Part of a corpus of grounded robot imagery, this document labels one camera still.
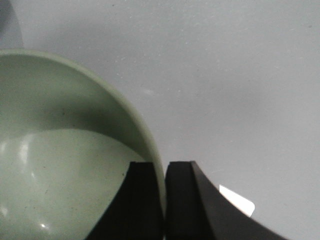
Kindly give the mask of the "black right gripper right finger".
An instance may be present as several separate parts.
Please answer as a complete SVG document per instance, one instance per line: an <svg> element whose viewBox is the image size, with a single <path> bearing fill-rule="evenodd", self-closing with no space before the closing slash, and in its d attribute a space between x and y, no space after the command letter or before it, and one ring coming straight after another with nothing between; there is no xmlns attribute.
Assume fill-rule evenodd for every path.
<svg viewBox="0 0 320 240"><path fill-rule="evenodd" d="M168 240L282 240L231 204L194 161L172 161L165 176Z"/></svg>

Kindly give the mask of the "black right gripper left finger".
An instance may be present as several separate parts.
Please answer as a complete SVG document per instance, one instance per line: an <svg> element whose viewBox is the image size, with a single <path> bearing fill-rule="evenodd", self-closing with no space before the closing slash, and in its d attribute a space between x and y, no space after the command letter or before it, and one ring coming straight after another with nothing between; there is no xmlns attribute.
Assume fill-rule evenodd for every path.
<svg viewBox="0 0 320 240"><path fill-rule="evenodd" d="M124 181L87 240L162 240L164 216L153 163L131 162Z"/></svg>

